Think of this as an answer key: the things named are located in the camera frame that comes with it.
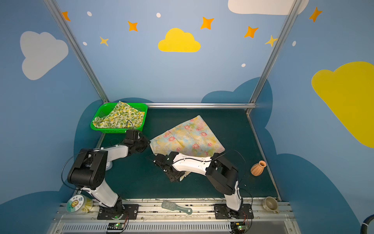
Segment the pastel floral skirt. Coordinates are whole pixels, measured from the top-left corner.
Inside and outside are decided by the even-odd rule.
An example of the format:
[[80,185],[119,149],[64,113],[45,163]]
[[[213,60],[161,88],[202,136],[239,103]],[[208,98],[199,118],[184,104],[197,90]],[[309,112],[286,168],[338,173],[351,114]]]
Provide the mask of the pastel floral skirt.
[[168,155],[180,152],[194,157],[212,157],[225,151],[224,146],[214,135],[201,116],[197,116],[151,140],[154,154]]

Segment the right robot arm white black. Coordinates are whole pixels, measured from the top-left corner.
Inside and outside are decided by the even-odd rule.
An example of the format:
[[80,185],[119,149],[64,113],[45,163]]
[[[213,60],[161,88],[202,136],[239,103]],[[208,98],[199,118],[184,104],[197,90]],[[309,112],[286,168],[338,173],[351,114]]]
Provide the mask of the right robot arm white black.
[[205,176],[225,196],[227,208],[239,211],[243,203],[239,170],[224,154],[215,153],[212,157],[201,158],[170,152],[168,155],[156,154],[153,162],[165,172],[171,182],[181,181],[187,173]]

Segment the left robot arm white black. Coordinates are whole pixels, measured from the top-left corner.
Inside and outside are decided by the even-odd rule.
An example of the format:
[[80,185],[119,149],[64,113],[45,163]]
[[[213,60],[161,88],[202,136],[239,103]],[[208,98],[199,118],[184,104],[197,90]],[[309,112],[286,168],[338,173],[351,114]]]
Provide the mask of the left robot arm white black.
[[120,144],[96,149],[82,149],[67,175],[67,182],[73,189],[83,190],[93,196],[105,208],[114,208],[119,195],[105,181],[107,164],[145,151],[151,142],[146,137],[124,139]]

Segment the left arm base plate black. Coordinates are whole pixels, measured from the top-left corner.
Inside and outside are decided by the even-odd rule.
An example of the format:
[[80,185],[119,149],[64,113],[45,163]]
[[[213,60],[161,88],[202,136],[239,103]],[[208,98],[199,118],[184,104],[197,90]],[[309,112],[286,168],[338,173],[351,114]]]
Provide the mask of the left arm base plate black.
[[137,218],[138,204],[123,204],[122,207],[99,207],[97,220],[135,220]]

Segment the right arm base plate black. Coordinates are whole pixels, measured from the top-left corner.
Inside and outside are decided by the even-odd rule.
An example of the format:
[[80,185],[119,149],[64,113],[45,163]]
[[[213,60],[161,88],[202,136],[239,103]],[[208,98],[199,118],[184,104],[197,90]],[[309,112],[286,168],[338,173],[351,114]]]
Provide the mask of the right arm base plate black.
[[253,219],[254,214],[250,204],[242,204],[238,211],[229,209],[225,204],[214,204],[216,219]]

